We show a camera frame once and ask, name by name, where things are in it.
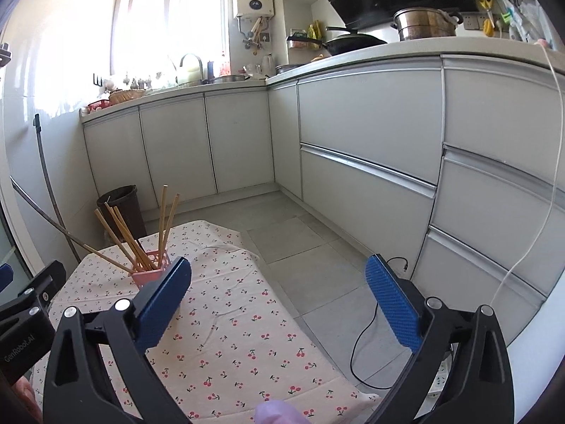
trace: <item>red basket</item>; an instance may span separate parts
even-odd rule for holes
[[[112,105],[112,102],[107,99],[97,100],[92,103],[89,103],[87,106],[90,111],[96,110],[98,107],[100,108],[107,108]]]

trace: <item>black wok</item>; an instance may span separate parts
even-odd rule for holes
[[[302,36],[288,36],[286,41],[302,41],[305,43],[314,43],[326,49],[332,56],[343,54],[344,52],[356,51],[357,49],[369,48],[371,46],[386,45],[376,36],[366,35],[365,33],[357,33],[357,30],[346,29],[340,27],[326,27],[329,31],[348,31],[347,35],[340,35],[326,43],[314,38],[303,38]]]

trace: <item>black cable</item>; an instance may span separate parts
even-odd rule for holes
[[[386,260],[386,264],[388,265],[389,261],[392,260],[396,260],[396,259],[400,259],[400,260],[404,260],[406,262],[406,265],[404,267],[404,270],[406,271],[408,269],[408,260],[404,257],[392,257],[389,258],[388,260]],[[353,357],[355,356],[355,348],[357,347],[357,343],[359,342],[359,340],[361,339],[361,337],[363,336],[363,333],[365,333],[365,331],[368,330],[368,328],[373,324],[373,322],[375,321],[375,319],[377,318],[377,311],[379,309],[379,303],[377,303],[377,305],[375,306],[375,315],[373,316],[373,319],[369,322],[369,325],[367,325],[363,331],[359,334],[359,336],[357,337],[357,341],[355,341],[355,344],[353,345],[353,351],[351,351],[351,358],[349,359],[349,370],[351,371],[351,374],[355,377],[355,379],[357,381],[360,381],[361,384],[366,385],[367,387],[370,387],[371,389],[377,389],[379,391],[388,391],[388,389],[390,389],[391,387],[376,387],[370,384],[367,384],[365,381],[363,381],[360,377],[358,377],[355,372],[353,371]]]

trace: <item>white countertop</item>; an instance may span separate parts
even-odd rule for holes
[[[245,81],[236,81],[233,83],[220,83],[220,84],[203,84],[202,86],[190,86],[190,87],[175,87],[172,89],[166,89],[163,92],[154,92],[150,95],[146,95],[140,99],[128,100],[124,103],[119,103],[117,105],[112,105],[111,107],[104,108],[103,110],[94,111],[89,114],[81,116],[81,123],[85,124],[89,121],[101,118],[107,114],[115,113],[116,111],[126,110],[132,107],[138,107],[146,103],[150,103],[157,100],[170,99],[173,97],[184,96],[184,95],[194,95],[194,94],[204,94],[215,91],[223,91],[228,89],[246,89],[248,87],[264,87],[264,80],[253,80],[248,79]]]
[[[565,74],[565,54],[547,50],[556,71]],[[359,64],[375,60],[431,56],[441,54],[471,54],[512,59],[547,67],[543,50],[538,45],[499,38],[479,38],[474,36],[445,36],[419,40],[388,43],[357,51],[346,52],[281,73],[269,78],[267,86],[291,80],[304,75],[321,72],[343,65]]]

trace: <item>cherry print tablecloth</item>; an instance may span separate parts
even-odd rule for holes
[[[155,250],[156,235],[141,240]],[[374,406],[336,371],[300,330],[235,231],[204,221],[171,229],[171,260],[186,257],[192,283],[159,345],[147,353],[157,375],[191,419],[245,423],[266,400],[286,400],[312,423],[350,420]],[[126,264],[117,246],[103,251]],[[83,313],[109,308],[137,287],[123,271],[88,255],[53,299],[50,318],[74,305]],[[125,409],[137,414],[107,346],[102,355]],[[42,401],[47,356],[33,386]]]

